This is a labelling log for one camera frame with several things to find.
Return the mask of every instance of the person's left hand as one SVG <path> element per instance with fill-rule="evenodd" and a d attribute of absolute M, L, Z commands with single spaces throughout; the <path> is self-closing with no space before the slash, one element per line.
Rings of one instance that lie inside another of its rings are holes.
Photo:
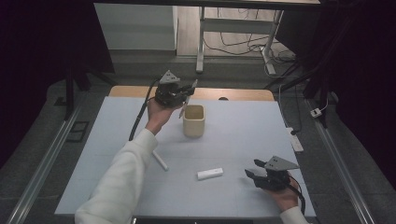
<path fill-rule="evenodd" d="M 170 119 L 172 113 L 181 108 L 183 104 L 168 108 L 158 104 L 154 99 L 148 100 L 148 123 L 146 129 L 154 135 L 157 134 L 163 125 Z"/>

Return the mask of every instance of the white plug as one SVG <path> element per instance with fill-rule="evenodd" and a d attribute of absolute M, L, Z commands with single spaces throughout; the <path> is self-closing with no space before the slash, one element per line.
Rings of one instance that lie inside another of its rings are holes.
<path fill-rule="evenodd" d="M 312 117 L 317 118 L 321 115 L 321 111 L 319 110 L 319 108 L 316 108 L 314 110 L 311 110 L 311 115 Z"/>

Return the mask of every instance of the wall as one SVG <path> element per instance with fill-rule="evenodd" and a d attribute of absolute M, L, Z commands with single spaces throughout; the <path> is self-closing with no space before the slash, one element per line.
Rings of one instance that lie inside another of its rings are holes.
<path fill-rule="evenodd" d="M 94 5 L 109 49 L 177 48 L 177 7 Z"/>

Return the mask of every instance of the sleeve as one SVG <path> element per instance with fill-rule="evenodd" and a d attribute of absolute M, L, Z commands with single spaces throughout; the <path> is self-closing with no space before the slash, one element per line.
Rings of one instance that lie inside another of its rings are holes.
<path fill-rule="evenodd" d="M 292 207 L 280 214 L 284 224 L 308 224 L 299 206 Z"/>
<path fill-rule="evenodd" d="M 131 220 L 152 151 L 158 145 L 147 129 L 115 155 L 90 199 L 75 214 L 75 223 L 120 223 Z"/>

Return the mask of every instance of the sleeve cuff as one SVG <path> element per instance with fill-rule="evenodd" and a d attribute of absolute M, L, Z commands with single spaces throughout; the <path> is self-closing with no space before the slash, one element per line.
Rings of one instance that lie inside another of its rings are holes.
<path fill-rule="evenodd" d="M 308 224 L 299 206 L 292 207 L 280 214 L 284 224 Z"/>

